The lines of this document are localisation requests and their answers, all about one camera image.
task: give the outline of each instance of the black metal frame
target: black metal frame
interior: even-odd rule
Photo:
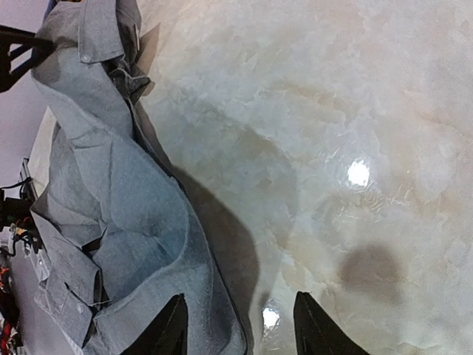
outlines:
[[[0,92],[8,91],[28,70],[41,64],[55,49],[55,45],[36,34],[0,25]],[[21,46],[10,51],[13,44]],[[33,49],[31,58],[12,70],[12,62]]]
[[[297,293],[294,327],[298,355],[369,355],[306,292]]]

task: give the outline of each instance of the white marble floor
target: white marble floor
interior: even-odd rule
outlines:
[[[139,5],[143,122],[255,354],[295,353],[298,290],[371,354],[471,354],[473,2]]]

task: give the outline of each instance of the gray shirt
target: gray shirt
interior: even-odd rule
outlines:
[[[139,28],[133,0],[87,0],[60,2],[38,33],[57,45],[33,78],[58,126],[32,207],[51,265],[36,300],[85,354],[110,355],[184,294],[188,353],[243,354],[200,222],[136,124]]]

